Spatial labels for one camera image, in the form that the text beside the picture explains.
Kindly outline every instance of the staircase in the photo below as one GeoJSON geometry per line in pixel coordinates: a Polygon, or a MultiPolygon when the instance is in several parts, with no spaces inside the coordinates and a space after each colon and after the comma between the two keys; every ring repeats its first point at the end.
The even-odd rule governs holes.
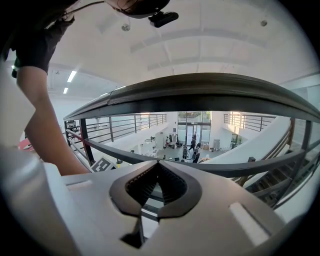
{"type": "MultiPolygon", "coordinates": [[[[266,175],[261,177],[255,183],[249,185],[246,190],[260,198],[263,202],[269,206],[274,206],[277,202],[277,196],[279,192],[288,185],[291,181],[291,175],[294,170],[296,162],[293,161],[287,165],[281,166],[274,170],[270,170],[266,175]]],[[[304,159],[302,163],[301,170],[303,167],[309,164],[309,160],[304,159]]],[[[298,187],[306,177],[313,171],[314,164],[311,164],[304,172],[298,172],[290,190],[287,191],[287,194],[298,187]]]]}

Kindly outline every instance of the metal railing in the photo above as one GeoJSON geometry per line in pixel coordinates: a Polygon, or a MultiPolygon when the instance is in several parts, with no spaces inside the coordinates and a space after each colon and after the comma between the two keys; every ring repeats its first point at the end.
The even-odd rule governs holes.
{"type": "MultiPolygon", "coordinates": [[[[176,162],[226,178],[249,177],[290,165],[291,171],[288,173],[286,182],[280,182],[276,187],[271,186],[256,195],[259,197],[262,194],[267,196],[277,191],[276,200],[269,204],[271,207],[275,207],[287,191],[290,191],[299,177],[299,172],[309,169],[313,174],[319,166],[320,154],[317,154],[310,161],[310,164],[304,165],[304,161],[306,154],[320,144],[319,139],[309,145],[312,122],[320,123],[320,111],[300,96],[283,87],[242,75],[195,73],[144,81],[115,90],[106,96],[91,101],[66,116],[64,121],[80,120],[81,136],[76,134],[76,137],[82,141],[85,156],[91,163],[93,160],[92,147],[111,157],[130,164],[137,164],[154,160],[154,158],[130,153],[94,141],[88,137],[86,118],[141,112],[190,111],[189,108],[192,108],[193,111],[237,110],[247,113],[259,112],[306,120],[301,148],[278,157],[235,164],[176,162]]],[[[263,129],[265,121],[262,117],[260,126],[257,125],[258,131],[263,129]]],[[[243,119],[240,124],[247,127],[243,119]]],[[[273,151],[278,152],[281,147],[279,146],[273,151]]]]}
{"type": "Polygon", "coordinates": [[[256,115],[256,114],[224,114],[224,123],[261,132],[265,127],[272,123],[276,116],[256,115]]]}
{"type": "Polygon", "coordinates": [[[74,147],[74,151],[79,152],[90,165],[95,160],[90,153],[90,149],[84,143],[83,138],[93,140],[97,143],[105,143],[108,141],[115,141],[129,134],[137,133],[140,130],[149,129],[153,126],[158,126],[167,121],[166,114],[122,114],[102,116],[103,122],[96,122],[92,124],[86,124],[86,119],[77,120],[79,125],[72,126],[72,130],[76,129],[80,131],[74,132],[68,127],[68,123],[65,121],[65,137],[68,145],[74,147]],[[78,147],[76,144],[82,143],[82,147],[78,147]]]}

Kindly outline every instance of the curved handrail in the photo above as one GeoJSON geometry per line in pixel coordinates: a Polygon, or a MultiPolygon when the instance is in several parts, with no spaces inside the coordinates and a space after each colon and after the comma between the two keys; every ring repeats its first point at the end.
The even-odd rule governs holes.
{"type": "Polygon", "coordinates": [[[320,123],[320,111],[276,84],[244,75],[193,73],[136,83],[99,97],[64,120],[141,112],[232,111],[265,113],[320,123]]]}
{"type": "MultiPolygon", "coordinates": [[[[101,151],[111,157],[121,159],[130,164],[137,164],[145,161],[155,160],[154,157],[130,153],[121,149],[114,148],[96,142],[92,139],[85,139],[86,144],[94,149],[101,151]]],[[[179,162],[181,165],[190,166],[207,173],[223,176],[226,178],[242,177],[264,173],[270,169],[291,163],[295,159],[301,158],[305,150],[297,150],[280,157],[267,159],[257,162],[243,162],[243,163],[229,163],[229,164],[201,164],[201,163],[188,163],[179,162]]]]}

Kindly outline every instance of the ceiling light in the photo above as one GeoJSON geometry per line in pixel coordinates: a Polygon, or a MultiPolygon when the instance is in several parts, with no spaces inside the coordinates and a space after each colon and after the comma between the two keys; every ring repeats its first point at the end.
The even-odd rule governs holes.
{"type": "Polygon", "coordinates": [[[124,88],[124,87],[126,87],[126,86],[121,86],[121,87],[119,87],[117,89],[114,89],[114,91],[119,90],[119,89],[124,88]]]}
{"type": "Polygon", "coordinates": [[[72,71],[71,74],[69,75],[69,78],[67,80],[68,83],[71,83],[72,79],[74,79],[75,75],[76,75],[77,71],[72,71]]]}
{"type": "Polygon", "coordinates": [[[107,95],[109,92],[106,92],[106,93],[104,93],[104,94],[101,94],[99,97],[102,97],[102,96],[104,96],[104,95],[107,95]]]}

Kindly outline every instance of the glass door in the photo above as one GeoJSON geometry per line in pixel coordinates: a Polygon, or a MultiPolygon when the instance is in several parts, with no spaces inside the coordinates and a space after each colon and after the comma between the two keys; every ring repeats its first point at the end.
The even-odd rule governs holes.
{"type": "Polygon", "coordinates": [[[186,145],[191,145],[191,140],[194,135],[194,126],[188,125],[186,127],[186,145]]]}
{"type": "Polygon", "coordinates": [[[193,135],[195,135],[195,144],[197,145],[200,142],[201,135],[201,125],[195,125],[193,129],[193,135]]]}

